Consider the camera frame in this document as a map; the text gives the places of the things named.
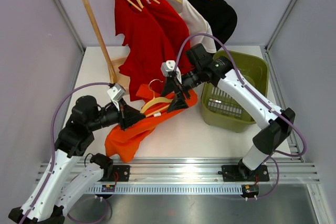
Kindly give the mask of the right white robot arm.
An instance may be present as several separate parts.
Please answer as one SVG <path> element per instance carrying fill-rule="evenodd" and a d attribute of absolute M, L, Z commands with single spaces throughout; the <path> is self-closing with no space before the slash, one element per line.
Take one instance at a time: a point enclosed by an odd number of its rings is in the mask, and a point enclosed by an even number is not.
<path fill-rule="evenodd" d="M 248 181 L 291 134 L 295 113 L 292 109 L 282 109 L 270 102 L 254 86 L 243 78 L 234 61 L 225 56 L 214 59 L 202 44 L 197 44 L 186 52 L 194 69 L 181 74 L 174 60 L 161 64 L 165 76 L 161 96 L 174 93 L 168 113 L 186 109 L 191 90 L 202 83 L 211 83 L 230 95 L 255 120 L 260 132 L 253 137 L 253 145 L 235 166 L 231 180 Z"/>

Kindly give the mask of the yellow hanger of orange shirt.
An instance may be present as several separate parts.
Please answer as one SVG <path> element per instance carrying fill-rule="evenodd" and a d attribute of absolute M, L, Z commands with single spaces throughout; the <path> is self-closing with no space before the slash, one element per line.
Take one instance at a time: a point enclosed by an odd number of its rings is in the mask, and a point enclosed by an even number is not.
<path fill-rule="evenodd" d="M 156 96 L 155 96 L 155 92 L 151 89 L 151 84 L 152 84 L 152 82 L 155 82 L 155 81 L 159 81 L 159 82 L 163 83 L 163 81 L 161 81 L 161 80 L 159 80 L 159 79 L 153 79 L 153 80 L 148 84 L 148 87 L 149 87 L 150 91 L 153 92 L 153 98 L 152 98 L 149 102 L 147 102 L 147 103 L 142 107 L 140 113 L 145 114 L 145 112 L 146 112 L 148 109 L 150 109 L 151 107 L 153 107 L 153 106 L 156 105 L 156 104 L 164 103 L 165 106 L 163 106 L 163 107 L 161 107 L 161 108 L 158 108 L 157 110 L 155 110 L 155 111 L 152 112 L 152 113 L 147 114 L 146 117 L 150 117 L 150 116 L 152 116 L 152 115 L 154 115 L 154 114 L 156 114 L 156 113 L 159 113 L 159 112 L 163 111 L 164 109 L 167 109 L 167 108 L 170 106 L 171 102 L 173 101 L 172 99 L 168 99 L 168 98 L 166 98 L 166 97 L 156 97 Z"/>

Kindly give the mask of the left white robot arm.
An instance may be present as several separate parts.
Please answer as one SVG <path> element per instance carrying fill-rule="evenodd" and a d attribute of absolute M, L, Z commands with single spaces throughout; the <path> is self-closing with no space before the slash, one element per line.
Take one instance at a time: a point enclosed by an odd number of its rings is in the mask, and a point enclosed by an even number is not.
<path fill-rule="evenodd" d="M 113 160 L 97 153 L 68 185 L 66 179 L 94 141 L 94 131 L 117 124 L 123 130 L 145 115 L 123 99 L 99 108 L 93 96 L 80 97 L 66 126 L 59 132 L 55 152 L 29 199 L 13 208 L 8 217 L 15 223 L 63 223 L 74 204 L 94 183 L 115 179 Z"/>

